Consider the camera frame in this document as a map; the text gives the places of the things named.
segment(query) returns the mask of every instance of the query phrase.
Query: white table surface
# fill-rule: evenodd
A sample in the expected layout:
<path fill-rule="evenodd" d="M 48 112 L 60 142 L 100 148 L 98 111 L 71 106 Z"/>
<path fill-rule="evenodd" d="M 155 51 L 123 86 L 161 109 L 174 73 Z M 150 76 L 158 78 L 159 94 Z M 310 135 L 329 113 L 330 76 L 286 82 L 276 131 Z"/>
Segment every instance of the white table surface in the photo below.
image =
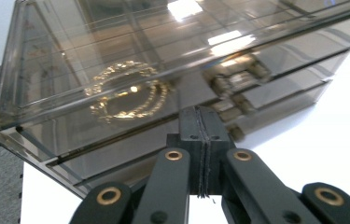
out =
<path fill-rule="evenodd" d="M 260 138 L 269 139 L 257 144 Z M 250 134 L 254 149 L 289 187 L 325 182 L 350 195 L 350 55 L 320 101 Z M 189 223 L 226 223 L 220 199 L 191 199 Z M 25 164 L 21 224 L 68 223 L 80 199 Z"/>

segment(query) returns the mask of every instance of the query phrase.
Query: acrylic drawer organizer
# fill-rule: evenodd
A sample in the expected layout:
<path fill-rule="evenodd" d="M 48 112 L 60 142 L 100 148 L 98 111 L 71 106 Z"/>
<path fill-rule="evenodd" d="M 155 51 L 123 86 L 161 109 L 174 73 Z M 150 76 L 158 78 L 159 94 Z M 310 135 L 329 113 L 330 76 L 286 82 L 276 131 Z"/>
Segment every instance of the acrylic drawer organizer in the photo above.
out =
<path fill-rule="evenodd" d="M 245 134 L 313 104 L 350 50 L 350 1 L 21 0 L 0 145 L 80 197 L 149 175 L 178 111 Z"/>

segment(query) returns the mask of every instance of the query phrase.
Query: brass screw hole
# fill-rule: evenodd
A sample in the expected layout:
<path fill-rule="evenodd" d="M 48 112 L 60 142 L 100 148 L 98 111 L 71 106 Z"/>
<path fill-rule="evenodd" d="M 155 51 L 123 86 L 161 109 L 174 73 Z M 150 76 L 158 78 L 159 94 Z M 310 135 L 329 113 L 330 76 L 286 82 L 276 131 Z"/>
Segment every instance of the brass screw hole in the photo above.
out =
<path fill-rule="evenodd" d="M 237 151 L 233 154 L 233 157 L 238 161 L 250 161 L 251 155 L 245 151 Z"/>
<path fill-rule="evenodd" d="M 109 205 L 116 203 L 121 197 L 121 191 L 115 187 L 110 187 L 100 191 L 96 197 L 96 201 L 101 205 Z"/>
<path fill-rule="evenodd" d="M 333 206 L 341 206 L 344 203 L 343 197 L 332 189 L 328 189 L 328 188 L 315 189 L 315 195 L 320 201 L 324 203 L 328 203 Z"/>
<path fill-rule="evenodd" d="M 166 159 L 169 161 L 178 161 L 183 158 L 183 154 L 179 151 L 169 151 L 165 154 Z"/>

